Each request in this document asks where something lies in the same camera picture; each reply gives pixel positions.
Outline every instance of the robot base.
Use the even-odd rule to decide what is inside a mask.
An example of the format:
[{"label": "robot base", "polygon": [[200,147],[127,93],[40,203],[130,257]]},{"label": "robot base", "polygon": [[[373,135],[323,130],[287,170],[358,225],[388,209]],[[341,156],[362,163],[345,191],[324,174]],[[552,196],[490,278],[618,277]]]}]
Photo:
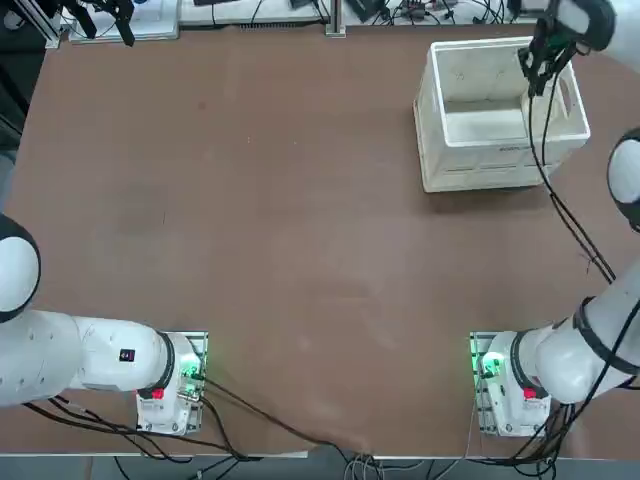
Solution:
[{"label": "robot base", "polygon": [[137,429],[170,435],[200,431],[204,382],[189,374],[206,375],[207,332],[166,332],[175,350],[175,367],[169,385],[153,398],[136,394]]},{"label": "robot base", "polygon": [[551,398],[531,398],[516,382],[509,361],[514,337],[514,332],[470,335],[478,423],[489,435],[531,437],[549,417]]}]

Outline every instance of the brown table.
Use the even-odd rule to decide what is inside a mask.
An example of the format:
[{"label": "brown table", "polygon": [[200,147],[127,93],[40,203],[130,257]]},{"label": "brown table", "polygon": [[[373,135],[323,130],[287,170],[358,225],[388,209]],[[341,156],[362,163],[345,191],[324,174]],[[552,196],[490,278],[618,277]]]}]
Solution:
[{"label": "brown table", "polygon": [[[430,42],[527,32],[227,30],[49,52],[8,208],[42,251],[35,306],[206,329],[211,374],[306,432],[461,455],[469,332],[543,325],[603,288],[542,189],[422,191],[411,101]],[[640,118],[640,76],[596,56],[575,67],[593,137],[554,181],[621,271],[638,237],[605,172]],[[134,415],[131,395],[74,398]],[[240,450],[309,447],[218,403]],[[637,406],[627,392],[596,400],[565,454],[639,458]],[[21,407],[0,424],[19,432],[0,436],[4,452],[132,451]],[[213,426],[201,438],[219,439]]]}]

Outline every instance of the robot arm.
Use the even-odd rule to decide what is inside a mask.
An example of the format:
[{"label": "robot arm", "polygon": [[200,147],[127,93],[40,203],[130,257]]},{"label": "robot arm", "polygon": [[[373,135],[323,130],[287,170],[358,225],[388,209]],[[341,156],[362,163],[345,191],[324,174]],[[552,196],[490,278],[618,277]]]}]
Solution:
[{"label": "robot arm", "polygon": [[0,214],[0,407],[67,388],[136,391],[138,424],[145,430],[197,430],[203,386],[184,372],[203,375],[204,358],[186,335],[28,310],[39,281],[33,237]]},{"label": "robot arm", "polygon": [[[552,65],[567,46],[580,44],[640,72],[640,5],[635,0],[550,0],[534,39],[520,52],[530,94],[564,65]],[[609,161],[611,195],[631,227],[640,231],[640,129],[618,142]],[[496,335],[481,364],[494,408],[496,433],[530,436],[549,414],[550,398],[584,401],[600,376],[629,313],[640,299],[640,261],[598,297],[585,299],[561,322]],[[600,383],[601,395],[640,373],[640,321],[627,331]]]}]

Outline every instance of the white box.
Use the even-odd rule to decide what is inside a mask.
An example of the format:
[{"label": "white box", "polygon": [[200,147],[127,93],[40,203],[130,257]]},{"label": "white box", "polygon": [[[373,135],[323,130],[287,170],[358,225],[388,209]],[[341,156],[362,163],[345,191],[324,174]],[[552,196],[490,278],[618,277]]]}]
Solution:
[{"label": "white box", "polygon": [[[538,185],[529,146],[528,83],[518,49],[530,37],[437,42],[413,109],[426,192]],[[534,143],[540,157],[547,95],[534,103]],[[548,174],[591,135],[571,64],[563,70],[546,147]]]}]

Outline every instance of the black cable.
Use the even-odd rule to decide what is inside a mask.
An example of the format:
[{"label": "black cable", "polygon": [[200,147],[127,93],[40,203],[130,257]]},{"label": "black cable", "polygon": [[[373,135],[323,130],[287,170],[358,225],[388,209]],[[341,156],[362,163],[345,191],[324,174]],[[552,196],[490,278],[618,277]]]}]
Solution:
[{"label": "black cable", "polygon": [[[320,2],[318,2],[318,0],[311,0],[311,3],[313,3],[313,6],[315,7],[315,9],[318,12],[318,15],[320,16],[321,24],[322,25],[328,25],[329,24],[329,19],[331,18],[331,14],[327,10],[327,7],[325,7],[324,2],[322,2],[322,0],[320,0]],[[324,8],[324,12],[327,14],[326,17],[322,14],[322,10],[320,10],[319,3],[322,3],[322,7]]]},{"label": "black cable", "polygon": [[213,470],[217,466],[222,465],[223,463],[226,463],[226,462],[228,462],[228,461],[230,461],[232,459],[233,459],[233,457],[226,457],[226,458],[223,458],[222,460],[218,460],[217,462],[212,463],[208,467],[205,467],[205,468],[203,468],[201,470],[198,470],[195,475],[191,475],[189,478],[187,478],[187,480],[198,480],[198,479],[201,479],[202,475],[207,473],[209,470]]},{"label": "black cable", "polygon": [[229,474],[231,472],[231,470],[233,470],[234,468],[236,468],[238,466],[238,464],[240,463],[239,460],[236,460],[235,463],[233,465],[229,465],[229,467],[227,467],[227,469],[222,472],[220,475],[218,475],[216,477],[216,480],[222,480],[224,477],[227,476],[227,474]]},{"label": "black cable", "polygon": [[429,465],[429,469],[427,470],[427,476],[425,477],[425,480],[431,479],[431,470],[433,470],[433,465],[435,463],[436,463],[435,459],[431,460],[431,464]]},{"label": "black cable", "polygon": [[9,72],[7,72],[2,65],[0,65],[0,84],[2,84],[9,97],[11,97],[11,100],[13,100],[16,106],[20,109],[22,115],[27,118],[29,102],[24,97],[11,75],[9,75]]},{"label": "black cable", "polygon": [[[100,417],[97,413],[95,413],[95,412],[93,412],[91,410],[87,410],[87,409],[83,408],[83,411],[85,411],[88,415],[93,417],[93,420],[92,420],[91,418],[88,418],[85,415],[81,415],[81,414],[77,414],[77,413],[71,412],[66,407],[60,405],[56,401],[56,399],[64,402],[67,405],[69,405],[70,402],[66,398],[61,397],[60,395],[57,395],[55,397],[55,399],[54,398],[50,398],[49,399],[49,403],[51,403],[58,410],[66,413],[70,417],[75,418],[77,420],[85,420],[85,421],[88,421],[88,422],[91,422],[91,423],[98,423],[100,425],[109,427],[113,432],[117,433],[118,435],[121,435],[125,440],[127,440],[129,443],[131,443],[133,446],[135,446],[138,450],[140,450],[140,452],[143,455],[146,455],[146,456],[148,456],[148,457],[150,457],[150,458],[152,458],[154,460],[168,460],[171,463],[190,463],[191,460],[192,460],[191,458],[178,459],[178,458],[172,457],[171,455],[167,454],[164,450],[162,450],[162,448],[160,448],[160,446],[155,441],[153,441],[152,439],[148,438],[147,435],[144,432],[138,432],[136,430],[136,433],[123,433],[119,429],[120,428],[128,428],[126,425],[121,425],[121,424],[115,424],[115,423],[108,422],[105,419],[103,419],[102,417]],[[158,452],[160,453],[160,457],[157,457],[157,456],[153,455],[152,453],[149,453],[148,450],[146,450],[141,445],[138,445],[134,440],[129,438],[129,435],[137,435],[140,438],[142,438],[142,439],[146,440],[147,442],[151,443],[151,445],[153,445],[155,447],[155,449],[158,450]]]},{"label": "black cable", "polygon": [[233,458],[235,458],[239,462],[251,461],[250,457],[247,457],[246,455],[240,453],[239,451],[237,451],[233,447],[233,445],[231,445],[231,441],[229,440],[229,436],[227,435],[227,432],[226,432],[226,430],[224,428],[224,424],[222,423],[222,417],[218,413],[218,410],[216,409],[216,407],[213,406],[213,403],[211,403],[208,399],[206,399],[204,397],[201,398],[201,401],[202,401],[202,404],[205,407],[207,407],[209,409],[209,411],[212,413],[213,418],[215,419],[216,424],[218,426],[218,430],[220,430],[220,436],[222,437],[222,441],[224,442],[224,446],[227,448],[229,453],[231,453]]},{"label": "black cable", "polygon": [[613,362],[613,359],[616,357],[616,355],[618,353],[618,350],[620,349],[620,346],[622,345],[622,342],[624,341],[624,337],[627,334],[627,331],[631,327],[631,324],[633,323],[633,320],[635,319],[635,317],[638,315],[639,311],[640,311],[640,300],[636,301],[635,305],[633,306],[633,309],[631,310],[631,312],[627,316],[627,319],[625,320],[625,322],[624,322],[624,324],[622,326],[622,329],[620,330],[620,333],[618,334],[618,337],[616,338],[616,341],[613,344],[613,348],[611,349],[609,355],[607,356],[607,360],[605,361],[604,367],[602,368],[602,371],[600,372],[600,375],[598,376],[597,380],[595,381],[595,383],[591,387],[591,390],[589,391],[589,394],[587,395],[587,398],[585,398],[584,402],[582,402],[582,405],[580,406],[578,411],[574,412],[571,415],[571,418],[566,423],[566,425],[563,426],[563,429],[560,432],[556,432],[555,434],[553,434],[552,438],[557,436],[557,435],[563,435],[563,437],[564,437],[564,435],[566,435],[566,433],[569,431],[571,426],[580,417],[580,415],[582,415],[582,413],[585,411],[585,409],[589,406],[591,401],[594,399],[594,397],[595,397],[595,395],[596,395],[596,393],[598,391],[598,388],[602,384],[605,376],[607,375],[609,369],[611,368],[611,363]]},{"label": "black cable", "polygon": [[131,428],[128,428],[126,426],[123,426],[125,428],[118,428],[120,431],[119,432],[114,432],[112,429],[106,429],[106,428],[100,428],[100,427],[95,427],[93,425],[87,425],[85,423],[80,423],[80,422],[74,422],[73,420],[69,420],[66,419],[64,417],[60,417],[58,415],[55,415],[43,408],[40,408],[32,403],[24,403],[23,404],[24,407],[27,407],[29,410],[37,413],[38,415],[41,415],[49,420],[52,420],[56,423],[60,423],[63,425],[67,425],[67,426],[71,426],[71,427],[78,427],[78,428],[82,428],[84,430],[90,430],[93,432],[100,432],[100,433],[106,433],[109,435],[120,435],[120,432],[125,432],[128,433],[130,435],[139,435],[140,433],[143,433],[145,436],[147,437],[162,437],[162,438],[170,438],[172,440],[178,440],[180,442],[184,442],[184,443],[191,443],[193,445],[202,445],[205,447],[211,447],[211,448],[216,448],[218,450],[222,450],[223,452],[227,452],[226,448],[223,445],[218,445],[217,443],[213,443],[213,442],[206,442],[203,440],[195,440],[193,438],[188,438],[188,437],[181,437],[179,435],[170,435],[170,434],[166,434],[166,433],[158,433],[158,432],[139,432],[137,430],[133,430]]},{"label": "black cable", "polygon": [[486,459],[481,459],[481,460],[468,459],[468,461],[472,462],[472,463],[481,463],[483,465],[499,465],[499,466],[513,467],[513,466],[517,466],[517,465],[526,465],[526,464],[537,463],[537,462],[539,462],[541,460],[545,460],[547,457],[540,455],[540,451],[539,451],[540,447],[538,447],[538,449],[536,451],[532,452],[531,454],[527,455],[526,457],[523,457],[523,458],[518,458],[518,457],[527,448],[529,448],[529,446],[535,440],[538,439],[538,436],[540,435],[540,433],[542,432],[543,429],[549,428],[549,425],[547,425],[549,423],[549,421],[555,422],[555,420],[559,416],[560,412],[564,411],[565,408],[566,408],[566,405],[562,405],[558,409],[556,409],[551,415],[549,415],[547,420],[542,425],[540,425],[540,427],[538,427],[538,429],[534,432],[534,434],[531,435],[531,437],[529,437],[529,439],[525,442],[525,444],[522,445],[522,447],[520,447],[520,449],[516,453],[514,453],[511,457],[509,457],[507,459],[493,459],[493,458],[486,458]]},{"label": "black cable", "polygon": [[473,3],[477,3],[478,5],[483,6],[484,8],[486,8],[489,12],[491,12],[491,15],[493,15],[493,20],[496,23],[499,23],[500,21],[498,20],[498,14],[496,13],[495,10],[493,10],[490,5],[488,5],[487,3],[482,3],[480,0],[469,0],[470,2]]},{"label": "black cable", "polygon": [[451,470],[451,467],[453,467],[456,463],[458,463],[460,461],[460,459],[454,460],[452,461],[449,465],[447,465],[446,467],[444,467],[442,470],[440,470],[440,473],[438,473],[437,475],[435,475],[433,477],[433,480],[440,480],[444,475],[446,475],[449,470]]},{"label": "black cable", "polygon": [[480,18],[480,23],[487,23],[487,17],[489,16],[489,9],[491,8],[490,0],[484,0],[484,4],[486,8],[484,9],[484,13],[482,14],[482,18]]},{"label": "black cable", "polygon": [[400,6],[395,7],[393,9],[393,12],[390,13],[389,19],[386,21],[386,23],[381,23],[381,25],[384,25],[384,26],[387,26],[387,27],[394,25],[395,24],[394,20],[396,18],[398,18],[398,15],[397,15],[398,10],[400,10]]},{"label": "black cable", "polygon": [[449,4],[447,3],[447,0],[442,0],[442,3],[444,5],[444,7],[447,9],[447,14],[446,14],[446,18],[450,18],[451,19],[451,23],[453,23],[454,25],[456,24],[456,19],[455,17],[455,13],[453,12],[453,10],[451,10],[451,8],[449,8]]},{"label": "black cable", "polygon": [[558,205],[558,200],[555,197],[551,197],[551,202],[553,203],[553,206],[555,207],[556,213],[560,217],[560,220],[562,220],[562,223],[564,223],[564,226],[567,227],[567,230],[569,230],[569,233],[571,233],[574,240],[578,243],[578,245],[580,245],[580,248],[582,248],[582,250],[588,256],[589,263],[590,264],[593,263],[598,268],[598,270],[600,270],[600,273],[602,274],[602,276],[605,279],[607,279],[607,282],[611,283],[611,281],[609,280],[609,274],[605,271],[604,267],[600,264],[598,259],[589,251],[589,248],[578,236],[577,232],[571,227],[569,220],[567,220],[567,218],[565,217],[565,214],[563,213],[563,211],[560,209],[560,206]]},{"label": "black cable", "polygon": [[251,23],[250,25],[253,25],[254,20],[256,19],[256,15],[258,14],[258,10],[260,10],[260,6],[262,5],[262,2],[264,2],[264,0],[260,0],[258,2],[258,6],[256,7],[256,10],[253,12],[253,16],[251,17]]},{"label": "black cable", "polygon": [[345,463],[349,463],[349,460],[347,459],[347,457],[345,456],[345,454],[342,452],[342,450],[340,449],[340,447],[338,447],[335,443],[330,442],[328,440],[323,440],[320,438],[315,438],[311,435],[307,435],[304,432],[301,432],[300,430],[284,423],[282,420],[280,420],[279,418],[277,418],[274,415],[271,415],[267,412],[265,412],[264,410],[261,410],[260,408],[256,407],[255,405],[252,405],[251,403],[247,402],[246,400],[244,400],[242,397],[240,397],[239,395],[236,395],[235,393],[233,393],[232,391],[230,391],[228,388],[223,387],[222,385],[220,385],[219,383],[214,382],[213,380],[210,380],[206,377],[203,377],[201,375],[196,375],[193,376],[192,378],[198,379],[198,380],[203,380],[206,383],[208,383],[209,385],[211,385],[212,387],[220,390],[221,392],[225,393],[226,395],[228,395],[229,397],[233,398],[234,400],[240,402],[241,404],[243,404],[245,407],[247,407],[248,409],[252,410],[253,412],[261,415],[262,417],[266,418],[267,420],[269,420],[271,423],[279,426],[280,428],[282,428],[283,430],[286,430],[287,432],[291,433],[292,435],[295,435],[298,438],[301,438],[302,440],[305,440],[307,442],[310,443],[315,443],[316,445],[326,445],[329,447],[334,448],[335,450],[338,451],[338,453],[340,454],[340,456],[344,459]]},{"label": "black cable", "polygon": [[375,25],[376,24],[378,19],[382,16],[383,12],[386,11],[387,14],[389,13],[388,5],[389,5],[390,1],[391,0],[386,0],[386,2],[384,2],[384,6],[380,10],[378,10],[378,14],[376,15],[376,18],[373,19],[373,22],[371,22],[371,25]]},{"label": "black cable", "polygon": [[[549,133],[549,125],[551,123],[551,112],[553,111],[553,99],[556,96],[556,90],[558,88],[558,81],[560,79],[560,75],[556,75],[553,77],[553,83],[551,84],[551,97],[549,98],[549,106],[547,107],[547,116],[544,120],[544,130],[542,132],[542,144],[546,147],[547,145],[547,134]],[[546,157],[546,148],[542,149],[542,165],[547,165]]]},{"label": "black cable", "polygon": [[[556,77],[554,79],[554,85],[557,84],[559,76],[560,76],[560,72],[558,72],[556,74]],[[551,99],[549,101],[550,104],[551,104],[552,101],[553,101],[553,96],[551,97]],[[551,107],[552,107],[552,105],[550,106],[550,108],[548,110],[547,119],[545,121],[545,133],[548,133],[548,128],[549,128],[548,127],[548,123],[550,121],[550,116],[551,116],[550,112],[551,112],[551,109],[552,109]],[[555,202],[553,202],[553,204],[554,204],[554,207],[556,207],[556,210],[558,212],[560,212],[560,210],[562,210],[562,211],[564,211],[564,213],[566,213],[567,217],[571,220],[571,223],[573,223],[575,225],[575,227],[578,229],[578,231],[582,234],[582,236],[585,239],[586,243],[588,243],[589,246],[591,247],[591,249],[593,250],[593,254],[592,254],[588,249],[585,249],[583,243],[579,242],[581,247],[583,248],[583,250],[587,254],[587,257],[589,259],[593,259],[594,260],[594,263],[596,264],[598,269],[600,269],[600,271],[601,271],[602,275],[604,276],[605,280],[608,283],[613,283],[613,281],[616,279],[616,275],[613,272],[613,269],[607,263],[607,261],[604,259],[604,257],[602,256],[602,253],[600,253],[600,251],[598,250],[598,248],[596,247],[594,242],[591,240],[591,237],[589,237],[589,235],[587,234],[585,229],[576,220],[576,218],[573,215],[573,213],[571,213],[571,210],[569,210],[569,208],[565,205],[565,203],[556,194],[555,190],[551,186],[551,183],[549,182],[549,179],[547,178],[546,172],[544,171],[544,168],[543,168],[543,166],[542,166],[542,164],[540,162],[540,159],[538,158],[538,154],[536,152],[536,147],[535,147],[535,144],[534,144],[534,141],[533,141],[533,125],[532,125],[532,122],[533,122],[533,97],[530,96],[529,97],[529,146],[531,147],[531,152],[533,154],[533,158],[534,158],[534,161],[536,163],[536,167],[538,168],[538,171],[540,172],[540,176],[542,177],[542,181],[544,182],[545,186],[547,187],[549,196],[552,199],[555,199]],[[543,137],[542,137],[542,158],[543,158],[544,161],[546,161],[545,160],[546,140],[547,140],[547,137],[546,137],[545,134],[543,134]]]},{"label": "black cable", "polygon": [[431,18],[433,18],[433,19],[436,21],[436,23],[437,23],[438,25],[442,25],[442,22],[440,22],[440,19],[439,19],[438,17],[436,17],[436,16],[435,16],[433,13],[431,13],[430,11],[425,10],[424,14],[425,14],[427,17],[431,17]]},{"label": "black cable", "polygon": [[129,478],[129,475],[127,475],[127,473],[124,471],[124,468],[122,468],[122,465],[120,465],[120,460],[118,460],[118,457],[113,457],[113,459],[116,461],[116,466],[118,467],[118,470],[120,470],[120,473],[125,478],[125,480],[131,480],[131,478]]},{"label": "black cable", "polygon": [[380,465],[380,470],[414,470],[424,463],[424,460],[409,465]]},{"label": "black cable", "polygon": [[500,6],[498,7],[498,13],[500,14],[500,24],[504,24],[504,11],[505,11],[504,0],[500,0]]}]

